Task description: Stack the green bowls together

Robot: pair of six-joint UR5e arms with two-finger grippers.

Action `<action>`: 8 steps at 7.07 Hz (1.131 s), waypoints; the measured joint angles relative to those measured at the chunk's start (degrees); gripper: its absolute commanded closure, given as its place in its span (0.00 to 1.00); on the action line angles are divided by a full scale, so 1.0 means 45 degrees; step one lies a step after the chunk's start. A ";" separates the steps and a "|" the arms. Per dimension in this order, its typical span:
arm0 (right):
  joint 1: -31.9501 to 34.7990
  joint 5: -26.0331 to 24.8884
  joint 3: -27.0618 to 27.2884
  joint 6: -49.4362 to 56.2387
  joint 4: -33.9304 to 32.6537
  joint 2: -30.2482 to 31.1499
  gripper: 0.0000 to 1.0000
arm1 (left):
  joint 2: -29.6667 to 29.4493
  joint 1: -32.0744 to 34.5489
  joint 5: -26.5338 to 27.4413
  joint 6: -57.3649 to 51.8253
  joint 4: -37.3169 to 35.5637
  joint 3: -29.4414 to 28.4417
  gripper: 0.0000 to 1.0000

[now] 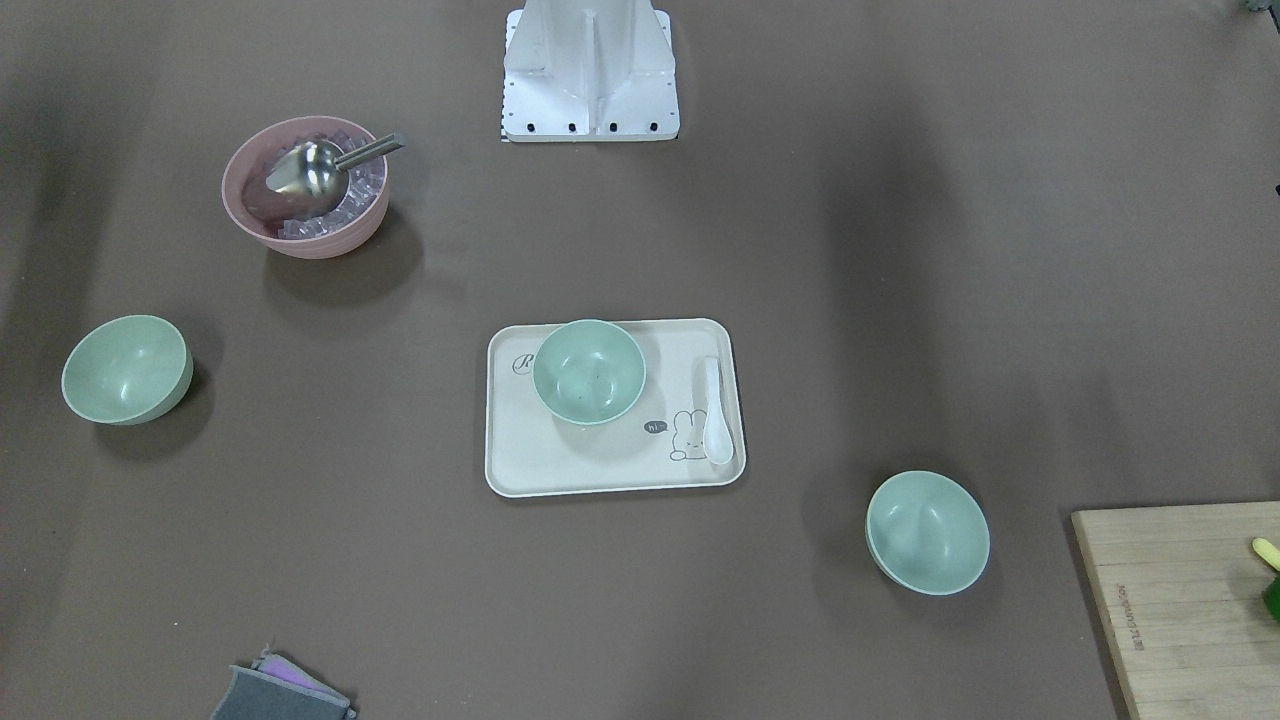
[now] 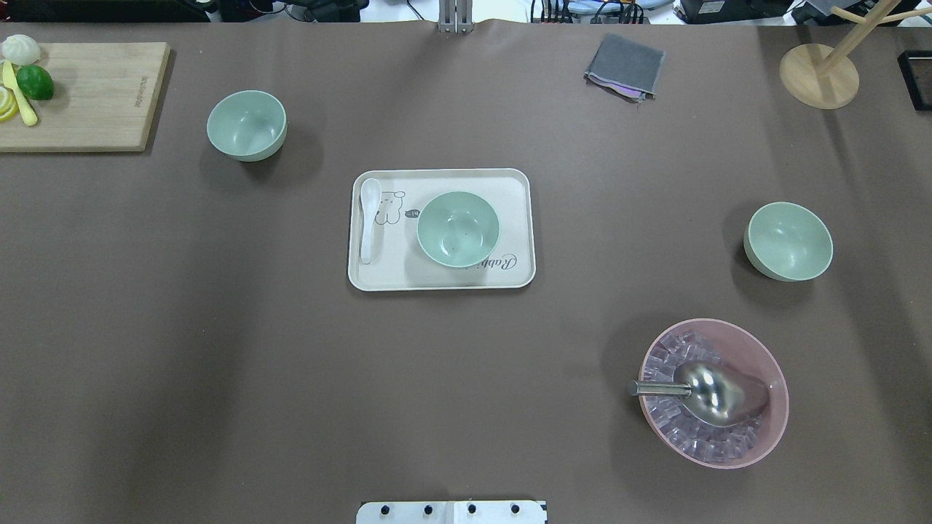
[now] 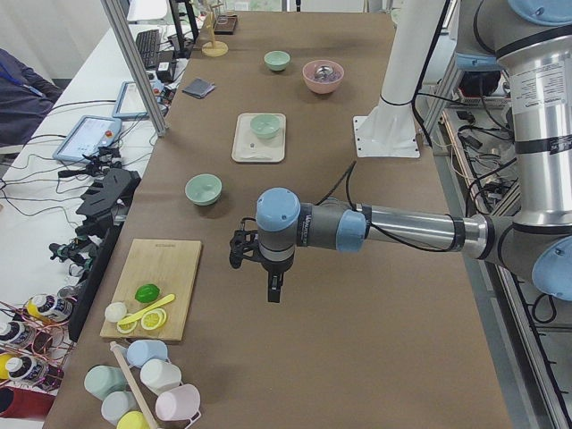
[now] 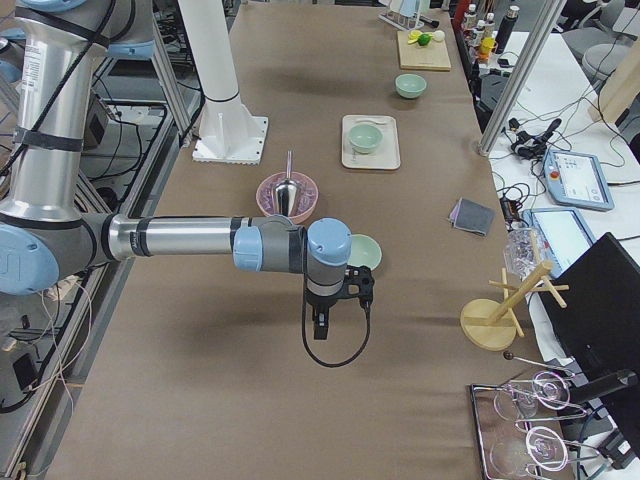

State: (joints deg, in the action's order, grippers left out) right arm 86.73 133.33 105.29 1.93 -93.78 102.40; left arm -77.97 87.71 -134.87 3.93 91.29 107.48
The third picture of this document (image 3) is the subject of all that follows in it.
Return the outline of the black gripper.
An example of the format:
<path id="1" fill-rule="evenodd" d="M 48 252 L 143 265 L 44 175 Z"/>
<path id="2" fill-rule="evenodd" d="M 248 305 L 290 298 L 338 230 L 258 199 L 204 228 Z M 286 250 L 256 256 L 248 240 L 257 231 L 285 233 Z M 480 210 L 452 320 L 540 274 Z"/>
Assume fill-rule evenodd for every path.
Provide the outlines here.
<path id="1" fill-rule="evenodd" d="M 271 261 L 265 259 L 262 262 L 263 268 L 268 274 L 267 300 L 270 303 L 281 302 L 281 290 L 283 285 L 284 274 L 290 270 L 293 265 L 293 258 L 289 257 L 282 261 Z"/>

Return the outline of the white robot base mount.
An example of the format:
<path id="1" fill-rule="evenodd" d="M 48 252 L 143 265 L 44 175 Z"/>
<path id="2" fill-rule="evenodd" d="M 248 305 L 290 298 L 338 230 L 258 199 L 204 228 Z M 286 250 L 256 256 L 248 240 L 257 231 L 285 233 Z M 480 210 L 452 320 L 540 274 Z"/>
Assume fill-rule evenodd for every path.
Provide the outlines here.
<path id="1" fill-rule="evenodd" d="M 418 158 L 414 97 L 436 44 L 449 3 L 404 3 L 397 23 L 379 102 L 367 116 L 354 118 L 357 156 Z"/>

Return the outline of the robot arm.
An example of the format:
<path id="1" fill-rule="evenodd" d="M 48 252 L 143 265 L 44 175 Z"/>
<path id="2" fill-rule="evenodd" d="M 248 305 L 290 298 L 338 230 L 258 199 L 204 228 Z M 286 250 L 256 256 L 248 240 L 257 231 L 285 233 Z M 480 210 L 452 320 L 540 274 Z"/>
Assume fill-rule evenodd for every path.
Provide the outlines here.
<path id="1" fill-rule="evenodd" d="M 557 299 L 571 297 L 571 4 L 465 1 L 460 54 L 491 55 L 509 75 L 520 208 L 470 217 L 333 202 L 274 188 L 257 201 L 257 256 L 267 297 L 281 296 L 298 247 L 359 251 L 365 240 L 460 251 L 504 267 Z"/>

